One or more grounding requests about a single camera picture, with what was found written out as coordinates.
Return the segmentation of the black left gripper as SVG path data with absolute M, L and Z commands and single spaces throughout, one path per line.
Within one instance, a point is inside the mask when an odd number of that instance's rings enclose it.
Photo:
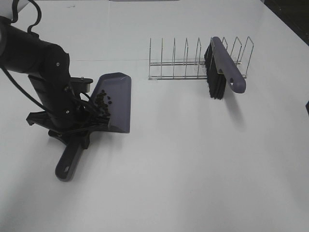
M 48 135 L 68 145 L 69 136 L 57 132 L 79 132 L 78 148 L 88 149 L 91 134 L 99 130 L 87 130 L 92 126 L 105 125 L 109 119 L 96 119 L 97 108 L 91 95 L 75 93 L 70 84 L 70 76 L 57 82 L 33 75 L 28 76 L 42 105 L 41 112 L 29 113 L 27 123 L 48 129 Z

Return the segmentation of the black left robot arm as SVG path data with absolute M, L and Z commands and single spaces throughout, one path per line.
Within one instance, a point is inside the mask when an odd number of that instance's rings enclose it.
M 68 144 L 76 141 L 83 149 L 90 145 L 90 134 L 105 130 L 109 113 L 89 96 L 91 78 L 70 75 L 70 56 L 38 34 L 13 26 L 0 18 L 0 68 L 29 100 L 42 111 L 29 113 L 27 123 L 49 130 Z

